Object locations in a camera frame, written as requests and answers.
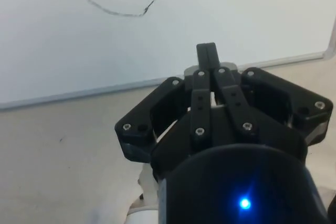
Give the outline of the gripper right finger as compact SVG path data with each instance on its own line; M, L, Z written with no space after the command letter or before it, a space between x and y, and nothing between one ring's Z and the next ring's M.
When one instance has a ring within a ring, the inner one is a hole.
M251 67L239 73L219 62L215 43L208 44L208 66L218 102L243 139L306 146L326 136L333 103L283 78Z

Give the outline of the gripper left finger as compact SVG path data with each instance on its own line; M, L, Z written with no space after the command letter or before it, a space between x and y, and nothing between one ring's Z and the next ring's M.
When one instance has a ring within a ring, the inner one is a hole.
M150 162L176 143L197 150L210 138L213 44L198 44L196 51L198 65L184 78L167 78L116 123L126 159Z

